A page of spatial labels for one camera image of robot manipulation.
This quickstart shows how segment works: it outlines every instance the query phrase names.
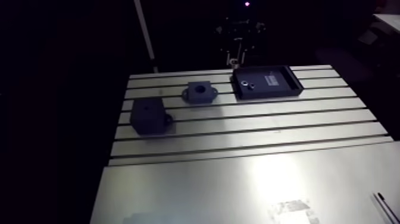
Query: pen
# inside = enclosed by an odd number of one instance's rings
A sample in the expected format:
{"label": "pen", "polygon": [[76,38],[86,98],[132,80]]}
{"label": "pen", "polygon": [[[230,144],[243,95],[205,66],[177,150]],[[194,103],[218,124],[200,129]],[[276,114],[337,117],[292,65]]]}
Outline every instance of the pen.
{"label": "pen", "polygon": [[382,200],[382,202],[385,204],[389,212],[392,214],[392,216],[397,220],[398,223],[400,223],[399,218],[397,218],[396,214],[392,211],[392,209],[389,207],[389,205],[386,203],[385,198],[382,196],[381,193],[378,192],[378,197]]}

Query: black rectangular plate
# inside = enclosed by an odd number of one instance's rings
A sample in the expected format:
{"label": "black rectangular plate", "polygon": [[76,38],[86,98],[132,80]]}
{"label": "black rectangular plate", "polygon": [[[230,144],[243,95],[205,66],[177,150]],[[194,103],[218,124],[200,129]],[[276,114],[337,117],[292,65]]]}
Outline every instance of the black rectangular plate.
{"label": "black rectangular plate", "polygon": [[240,99],[297,96],[304,89],[289,66],[235,69],[232,83]]}

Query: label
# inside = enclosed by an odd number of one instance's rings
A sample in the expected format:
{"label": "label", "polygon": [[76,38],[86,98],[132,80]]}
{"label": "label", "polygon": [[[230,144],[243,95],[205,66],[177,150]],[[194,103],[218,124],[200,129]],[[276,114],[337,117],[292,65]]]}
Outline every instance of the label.
{"label": "label", "polygon": [[264,76],[266,79],[268,86],[279,86],[278,81],[276,80],[275,76],[269,75],[269,76]]}

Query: black part with hole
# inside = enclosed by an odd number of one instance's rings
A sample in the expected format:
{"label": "black part with hole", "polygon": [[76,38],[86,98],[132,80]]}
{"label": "black part with hole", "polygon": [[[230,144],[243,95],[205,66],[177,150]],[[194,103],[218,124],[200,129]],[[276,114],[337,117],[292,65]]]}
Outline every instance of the black part with hole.
{"label": "black part with hole", "polygon": [[218,90],[211,86],[210,81],[189,82],[182,92],[182,98],[190,104],[210,104],[218,95]]}
{"label": "black part with hole", "polygon": [[173,118],[165,112],[161,97],[147,97],[133,101],[129,121],[139,135],[154,135],[165,133]]}

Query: dark block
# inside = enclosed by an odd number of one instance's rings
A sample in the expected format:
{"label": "dark block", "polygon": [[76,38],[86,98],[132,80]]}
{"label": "dark block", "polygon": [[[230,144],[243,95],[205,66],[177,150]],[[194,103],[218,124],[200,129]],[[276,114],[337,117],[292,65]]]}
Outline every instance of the dark block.
{"label": "dark block", "polygon": [[163,100],[159,97],[139,98],[133,101],[130,124],[140,135],[165,133],[172,122],[165,113]]}
{"label": "dark block", "polygon": [[210,81],[189,82],[187,89],[182,92],[182,98],[190,104],[210,104],[218,95]]}
{"label": "dark block", "polygon": [[288,66],[235,69],[232,82],[240,99],[297,96],[303,91]]}

